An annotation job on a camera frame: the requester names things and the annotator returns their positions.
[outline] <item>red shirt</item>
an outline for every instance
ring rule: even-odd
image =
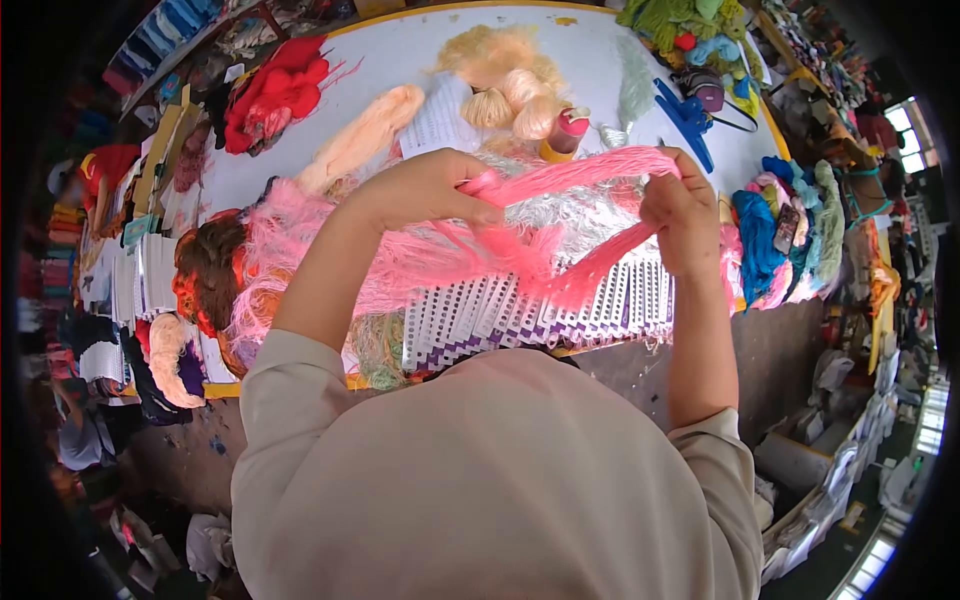
[[[100,179],[107,177],[108,190],[116,189],[117,183],[127,175],[133,162],[140,157],[140,147],[133,144],[112,144],[94,148],[86,155],[77,169],[77,175],[86,185],[87,196],[84,199],[86,212],[92,212],[97,205],[100,192]]]
[[[856,117],[856,128],[871,146],[877,146],[883,152],[897,148],[897,132],[887,117],[860,115]]]

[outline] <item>floor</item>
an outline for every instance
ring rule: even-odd
[[[812,300],[733,317],[740,436],[750,447],[769,426],[806,403],[824,349],[822,316],[823,305]],[[651,351],[643,344],[624,344],[575,359],[581,369],[666,428],[670,348]],[[246,446],[237,400],[216,400],[196,409],[188,425],[138,433],[121,463],[140,484],[177,498],[195,512],[229,515],[230,475]]]

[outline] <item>window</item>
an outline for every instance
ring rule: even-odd
[[[857,566],[847,576],[847,581],[833,595],[833,600],[860,600],[880,576],[883,567],[893,556],[897,543],[897,538],[885,533],[886,529],[882,527],[888,521],[893,522],[893,519],[885,516],[873,541],[867,544],[869,550],[860,557]]]
[[[905,145],[900,150],[900,164],[907,173],[916,173],[922,171],[927,166],[933,166],[938,163],[937,153],[931,147],[925,147],[921,139],[917,136],[917,130],[910,120],[910,111],[916,111],[913,107],[914,97],[911,96],[906,102],[900,103],[886,109],[884,116],[894,126],[894,129],[903,135]]]
[[[920,427],[917,428],[917,439],[914,441],[914,447],[921,452],[933,456],[940,452],[948,393],[949,385],[939,378],[926,389],[924,405],[920,410]]]

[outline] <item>blue clip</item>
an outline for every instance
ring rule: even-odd
[[[693,154],[704,165],[704,170],[713,173],[713,158],[710,157],[710,151],[702,137],[713,125],[713,121],[704,112],[704,103],[696,96],[681,102],[660,79],[654,79],[654,85],[663,94],[657,96],[657,104],[680,130],[686,143],[693,149]]]

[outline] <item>table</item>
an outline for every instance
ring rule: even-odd
[[[430,76],[424,71],[434,64],[441,46],[480,24],[538,27],[540,50],[558,64],[569,83],[567,98],[592,111],[591,128],[581,148],[587,153],[602,152],[605,148],[597,128],[601,124],[618,125],[616,109],[623,70],[616,37],[634,35],[614,22],[615,15],[616,11],[605,8],[558,2],[478,1],[398,12],[333,32],[322,52],[329,53],[331,64],[343,60],[346,70],[359,62],[356,73],[328,88],[314,112],[288,128],[272,149],[258,156],[212,151],[199,199],[199,221],[203,223],[227,208],[252,204],[272,176],[295,176],[316,149],[360,114],[377,94],[401,84],[417,84],[429,93]],[[647,63],[654,77],[669,84],[669,71],[649,53]],[[671,87],[679,95],[679,90]],[[734,114],[721,116],[736,121]],[[669,118],[654,106],[634,125],[630,141],[657,145],[660,138],[693,155]],[[705,135],[715,164],[708,179],[728,195],[741,189],[760,173],[763,156],[782,156],[778,139],[780,133],[769,117],[758,120],[755,133],[714,127]],[[375,157],[371,164],[379,164],[381,159]],[[348,386],[363,387],[364,382],[353,377]],[[205,389],[207,397],[239,394],[237,384],[210,384]]]

